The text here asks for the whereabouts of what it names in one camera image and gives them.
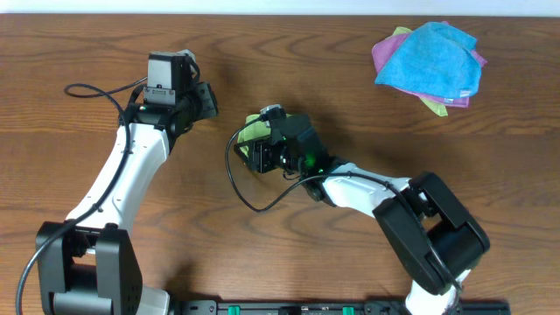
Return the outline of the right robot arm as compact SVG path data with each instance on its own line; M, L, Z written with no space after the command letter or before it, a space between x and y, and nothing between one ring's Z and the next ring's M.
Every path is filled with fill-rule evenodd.
M247 118L228 140L252 171L292 175L317 202L376 220L412 279L409 314L446 314L459 304L463 282L490 249L481 225L435 173L391 178L328 152L308 115L279 105Z

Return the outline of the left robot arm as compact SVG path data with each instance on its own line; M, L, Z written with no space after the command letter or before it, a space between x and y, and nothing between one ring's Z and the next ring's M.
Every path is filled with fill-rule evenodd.
M144 79L118 106L113 149L82 201L46 221L29 261L46 314L170 314L172 298L144 285L130 235L144 196L178 138L217 116L210 85L188 50L151 52Z

